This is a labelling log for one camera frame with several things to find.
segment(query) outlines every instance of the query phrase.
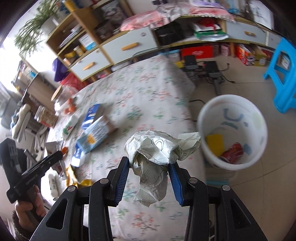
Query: drawer handle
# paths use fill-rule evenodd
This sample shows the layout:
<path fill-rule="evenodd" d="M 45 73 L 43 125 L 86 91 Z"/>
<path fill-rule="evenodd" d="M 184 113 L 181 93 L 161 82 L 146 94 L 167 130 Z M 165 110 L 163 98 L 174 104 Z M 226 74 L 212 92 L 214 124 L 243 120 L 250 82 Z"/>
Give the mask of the drawer handle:
<path fill-rule="evenodd" d="M 251 37 L 256 37 L 256 34 L 254 34 L 254 33 L 251 33 L 251 32 L 248 32 L 248 31 L 245 31 L 244 33 L 245 33 L 245 35 L 248 35 L 248 36 L 251 36 Z"/>
<path fill-rule="evenodd" d="M 125 47 L 122 47 L 121 50 L 122 51 L 126 51 L 126 50 L 129 50 L 129 49 L 135 48 L 137 46 L 139 46 L 139 43 L 138 42 L 133 43 L 133 44 L 130 44 L 130 45 L 127 45 Z"/>
<path fill-rule="evenodd" d="M 92 66 L 94 66 L 95 64 L 96 64 L 95 62 L 91 62 L 90 64 L 88 64 L 87 66 L 85 66 L 83 68 L 83 70 L 87 70 L 87 69 L 91 68 Z"/>

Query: floral tablecloth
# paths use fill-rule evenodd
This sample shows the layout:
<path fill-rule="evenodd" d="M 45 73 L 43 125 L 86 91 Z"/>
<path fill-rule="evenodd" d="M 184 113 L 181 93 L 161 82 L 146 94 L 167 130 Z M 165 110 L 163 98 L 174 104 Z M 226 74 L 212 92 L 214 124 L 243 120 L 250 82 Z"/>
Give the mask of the floral tablecloth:
<path fill-rule="evenodd" d="M 104 114 L 118 130 L 91 151 L 89 162 L 75 170 L 80 181 L 107 177 L 126 155 L 125 142 L 137 131 L 164 131 L 173 137 L 195 132 L 188 109 L 188 99 L 194 88 L 185 73 L 162 55 L 130 65 L 85 87 L 78 93 L 75 114 L 80 116 L 80 120 L 64 142 L 64 146 L 69 147 L 66 166 L 70 164 L 81 133 L 81 121 L 91 105 L 103 104 Z M 62 128 L 68 119 L 59 118 L 55 128 L 49 132 L 48 142 L 62 137 Z M 204 180 L 199 151 L 179 165 L 191 176 Z M 149 208 L 133 200 L 138 189 L 139 177 L 130 169 L 122 201 L 116 208 L 109 208 L 113 236 L 126 240 L 183 240 L 189 209 L 179 206 L 170 180 L 166 197 Z"/>

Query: silver bolt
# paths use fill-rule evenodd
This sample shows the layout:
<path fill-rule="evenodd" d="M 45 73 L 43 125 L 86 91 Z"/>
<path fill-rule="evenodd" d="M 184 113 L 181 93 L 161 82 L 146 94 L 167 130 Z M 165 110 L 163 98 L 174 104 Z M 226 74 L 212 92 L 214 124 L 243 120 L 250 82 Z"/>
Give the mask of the silver bolt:
<path fill-rule="evenodd" d="M 76 189 L 75 186 L 70 186 L 70 187 L 68 187 L 67 190 L 68 190 L 69 192 L 73 192 L 75 189 Z"/>
<path fill-rule="evenodd" d="M 197 183 L 197 179 L 195 177 L 191 177 L 191 178 L 189 178 L 189 182 L 192 184 L 195 184 L 195 183 Z"/>
<path fill-rule="evenodd" d="M 222 186 L 222 189 L 223 189 L 224 191 L 229 191 L 229 190 L 230 190 L 230 186 L 228 186 L 228 185 L 223 185 L 223 186 Z"/>
<path fill-rule="evenodd" d="M 107 179 L 107 178 L 102 178 L 101 180 L 100 180 L 100 183 L 101 184 L 107 184 L 109 182 L 109 180 Z"/>

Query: wooden lid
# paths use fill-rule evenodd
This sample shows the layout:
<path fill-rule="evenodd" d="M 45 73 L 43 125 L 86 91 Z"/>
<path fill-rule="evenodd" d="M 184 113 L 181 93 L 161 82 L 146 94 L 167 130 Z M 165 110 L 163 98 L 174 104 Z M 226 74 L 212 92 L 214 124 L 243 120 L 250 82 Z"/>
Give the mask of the wooden lid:
<path fill-rule="evenodd" d="M 52 95 L 51 101 L 55 101 L 59 97 L 59 95 L 61 94 L 62 91 L 63 91 L 62 86 L 60 85 L 57 88 L 57 90 L 54 92 L 54 94 Z"/>

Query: drawer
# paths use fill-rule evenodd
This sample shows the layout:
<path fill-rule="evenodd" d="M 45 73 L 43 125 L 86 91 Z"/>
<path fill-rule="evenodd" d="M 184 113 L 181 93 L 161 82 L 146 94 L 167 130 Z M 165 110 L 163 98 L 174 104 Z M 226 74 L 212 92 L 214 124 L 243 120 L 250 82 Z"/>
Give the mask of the drawer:
<path fill-rule="evenodd" d="M 280 41 L 281 41 L 281 36 L 271 32 L 267 32 L 266 46 L 276 49 Z"/>
<path fill-rule="evenodd" d="M 78 63 L 73 65 L 71 71 L 81 80 L 89 78 L 91 75 L 100 71 L 103 68 L 106 68 L 110 65 L 110 62 L 106 59 L 105 55 L 100 49 L 96 49 L 87 56 L 85 56 Z"/>
<path fill-rule="evenodd" d="M 241 39 L 262 45 L 266 43 L 266 32 L 256 26 L 226 21 L 226 29 L 229 38 Z"/>
<path fill-rule="evenodd" d="M 150 27 L 132 30 L 103 45 L 103 49 L 114 64 L 127 60 L 140 51 L 156 47 L 157 44 Z"/>

